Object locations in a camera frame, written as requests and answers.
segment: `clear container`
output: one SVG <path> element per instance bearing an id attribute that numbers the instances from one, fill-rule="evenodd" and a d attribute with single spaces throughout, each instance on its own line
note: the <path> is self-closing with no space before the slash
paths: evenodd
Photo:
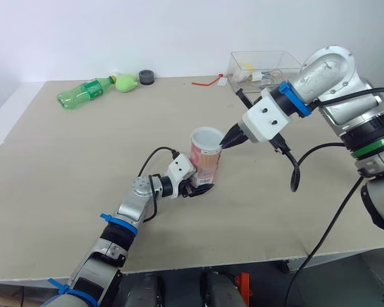
<path id="1" fill-rule="evenodd" d="M 274 88 L 300 71 L 301 64 L 286 51 L 232 52 L 227 77 L 233 90 L 259 93 Z"/>

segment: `orange object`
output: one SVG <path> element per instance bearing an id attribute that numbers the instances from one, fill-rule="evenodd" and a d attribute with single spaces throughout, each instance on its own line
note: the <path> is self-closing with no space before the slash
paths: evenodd
<path id="1" fill-rule="evenodd" d="M 241 273 L 240 276 L 235 277 L 235 282 L 237 284 L 237 289 L 243 297 L 244 302 L 249 307 L 249 298 L 253 295 L 253 292 L 250 290 L 249 286 L 249 273 Z"/>
<path id="2" fill-rule="evenodd" d="M 219 77 L 217 77 L 215 80 L 213 80 L 211 83 L 197 83 L 197 82 L 192 82 L 193 85 L 200 85 L 200 86 L 209 86 L 214 84 L 217 80 L 223 77 L 223 74 L 219 74 Z"/>

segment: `table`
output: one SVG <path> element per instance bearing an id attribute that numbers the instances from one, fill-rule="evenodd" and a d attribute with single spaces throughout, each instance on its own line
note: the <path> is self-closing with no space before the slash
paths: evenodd
<path id="1" fill-rule="evenodd" d="M 100 235 L 156 147 L 189 152 L 189 136 L 208 125 L 224 133 L 245 111 L 229 85 L 194 86 L 212 77 L 157 79 L 129 93 L 110 89 L 76 110 L 56 95 L 82 81 L 50 81 L 0 146 L 0 281 L 66 278 Z M 282 134 L 298 159 L 339 141 L 315 111 Z M 145 173 L 164 172 L 156 155 Z M 156 271 L 305 256 L 358 178 L 345 148 L 325 148 L 302 165 L 297 193 L 290 162 L 268 143 L 222 153 L 218 183 L 207 194 L 162 199 L 140 231 L 124 272 Z M 384 247 L 359 193 L 319 255 Z"/>

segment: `blue cable tie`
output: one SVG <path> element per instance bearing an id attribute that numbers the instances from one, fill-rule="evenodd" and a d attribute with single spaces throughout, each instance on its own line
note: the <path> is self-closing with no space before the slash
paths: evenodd
<path id="1" fill-rule="evenodd" d="M 132 231 L 132 233 L 135 234 L 135 235 L 138 234 L 138 229 L 133 227 L 133 225 L 129 224 L 128 222 L 122 221 L 121 219 L 116 219 L 112 215 L 105 214 L 105 213 L 102 213 L 100 215 L 100 217 L 102 217 L 103 219 L 105 219 L 109 223 L 115 223 L 115 224 L 118 224 L 118 225 L 120 225 L 122 227 L 125 227 L 126 229 Z"/>
<path id="2" fill-rule="evenodd" d="M 56 281 L 54 278 L 49 278 L 48 282 L 58 288 L 58 294 L 63 295 L 63 294 L 72 294 L 75 296 L 78 296 L 80 298 L 85 299 L 88 301 L 93 307 L 99 307 L 98 302 L 90 295 L 87 294 L 83 291 L 75 290 L 75 289 L 70 289 L 68 285 L 62 285 L 58 281 Z"/>
<path id="3" fill-rule="evenodd" d="M 297 110 L 299 110 L 304 116 L 308 116 L 312 114 L 310 109 L 304 104 L 303 101 L 297 97 L 297 95 L 292 91 L 292 88 L 289 83 L 283 81 L 279 85 L 279 92 L 281 94 L 284 94 L 292 104 L 296 107 Z"/>

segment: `cup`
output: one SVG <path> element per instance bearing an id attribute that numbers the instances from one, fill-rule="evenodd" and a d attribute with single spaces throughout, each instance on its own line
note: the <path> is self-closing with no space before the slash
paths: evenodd
<path id="1" fill-rule="evenodd" d="M 215 184 L 222 150 L 223 134 L 212 127 L 200 127 L 192 131 L 190 160 L 196 168 L 192 185 Z"/>

